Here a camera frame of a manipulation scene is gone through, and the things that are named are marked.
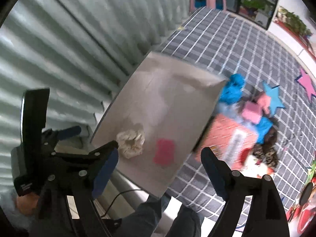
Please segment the operator left hand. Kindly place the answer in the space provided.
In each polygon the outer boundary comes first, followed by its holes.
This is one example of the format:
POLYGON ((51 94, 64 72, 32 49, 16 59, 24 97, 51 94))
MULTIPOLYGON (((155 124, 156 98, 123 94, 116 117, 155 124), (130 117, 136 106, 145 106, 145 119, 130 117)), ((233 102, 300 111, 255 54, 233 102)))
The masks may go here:
POLYGON ((17 196, 16 206, 20 213, 24 216, 31 216, 34 214, 40 196, 35 193, 29 193, 24 196, 17 196))

